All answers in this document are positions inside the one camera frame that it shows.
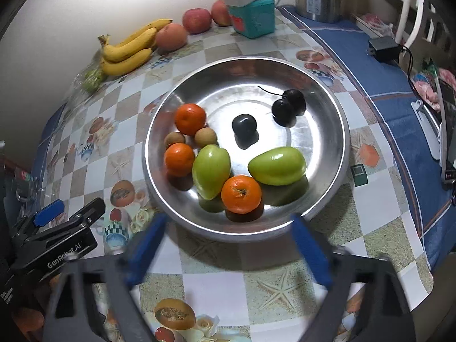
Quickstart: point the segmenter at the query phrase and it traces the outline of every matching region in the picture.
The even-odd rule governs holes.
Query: checkered tablecloth
[[[388,254],[403,282],[411,308],[431,291],[426,254],[410,215],[402,181],[387,139],[370,108],[322,47],[276,11],[276,31],[250,40],[231,27],[212,27],[189,37],[186,47],[166,56],[155,54],[135,72],[109,82],[70,117],[62,117],[47,154],[42,205],[65,203],[64,221],[101,197],[106,214],[93,227],[99,246],[89,256],[109,250],[105,237],[127,240],[153,218],[142,170],[142,143],[160,96],[193,70],[215,60],[259,55],[288,60],[314,72],[336,94],[348,119],[350,165],[363,164],[368,183],[355,186],[350,169],[335,197],[312,219],[313,227],[333,244],[353,253],[377,257]],[[113,218],[113,186],[130,184],[134,201]],[[353,326],[359,296],[354,285],[339,340]],[[141,308],[152,327],[154,307],[166,298],[185,300],[198,319],[177,340],[296,341],[324,298],[288,235],[267,242],[229,244],[195,236],[169,225],[161,249],[139,286]],[[103,288],[99,288],[104,299]],[[206,331],[201,320],[216,327]],[[115,322],[106,324],[111,339],[120,339]]]

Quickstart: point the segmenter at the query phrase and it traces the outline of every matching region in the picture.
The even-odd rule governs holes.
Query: plastic bag
[[[367,13],[360,17],[364,23],[366,23],[370,29],[375,32],[378,32],[381,36],[391,36],[394,37],[392,24],[385,24],[377,15]]]
[[[444,68],[438,68],[430,63],[424,70],[413,77],[413,83],[421,98],[435,111],[440,112],[440,103],[437,96],[435,79],[441,78],[456,91],[456,79],[453,73]]]
[[[67,106],[63,115],[64,120],[74,114],[75,109],[91,97],[107,78],[99,67],[99,63],[98,53],[92,62],[74,78],[65,96]]]

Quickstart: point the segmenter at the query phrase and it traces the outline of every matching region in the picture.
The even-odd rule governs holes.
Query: kiwi fruit
[[[165,137],[165,146],[169,148],[172,144],[176,143],[184,143],[185,144],[185,136],[182,135],[180,132],[171,132]]]
[[[204,148],[209,144],[217,144],[217,135],[214,130],[205,127],[197,131],[195,134],[195,142],[200,148]]]

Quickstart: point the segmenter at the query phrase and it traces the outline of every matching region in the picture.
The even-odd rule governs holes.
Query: banana
[[[129,43],[130,41],[133,41],[136,37],[138,37],[141,33],[147,31],[148,29],[151,28],[156,28],[157,32],[160,31],[163,27],[168,25],[169,23],[172,22],[172,19],[157,19],[154,20],[153,22],[150,22],[148,25],[145,25],[144,27],[138,29],[136,32],[132,33],[130,36],[128,36],[125,40],[123,40],[120,44],[115,45],[115,47],[121,47]]]
[[[150,28],[141,33],[133,41],[130,41],[121,47],[115,47],[109,44],[109,35],[99,36],[98,39],[100,40],[101,47],[103,48],[103,56],[106,60],[120,62],[131,57],[131,55],[136,54],[138,51],[150,47],[154,42],[156,33],[156,28]]]
[[[120,63],[110,63],[102,57],[100,67],[109,76],[122,76],[143,65],[151,54],[151,48],[143,49]]]
[[[150,45],[150,48],[152,49],[152,51],[155,51],[155,49],[157,48],[157,38],[154,37],[154,41],[152,42],[152,45]]]

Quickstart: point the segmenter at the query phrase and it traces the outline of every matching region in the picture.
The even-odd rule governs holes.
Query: stainless steel plate
[[[279,126],[271,106],[290,88],[301,89],[307,102],[304,116],[293,127]],[[174,126],[174,112],[196,103],[207,113],[221,148],[231,157],[232,173],[249,174],[247,164],[257,155],[279,146],[299,149],[307,162],[304,178],[290,186],[262,185],[263,202],[248,215],[223,210],[219,198],[204,201],[188,179],[170,181],[163,165],[163,140]],[[239,147],[232,120],[243,113],[257,121],[259,140]],[[164,211],[179,224],[216,240],[249,242],[279,235],[291,223],[290,214],[314,217],[334,196],[348,167],[350,132],[335,96],[318,79],[286,61],[264,57],[237,57],[211,63],[180,81],[156,108],[144,144],[144,173],[149,190]]]

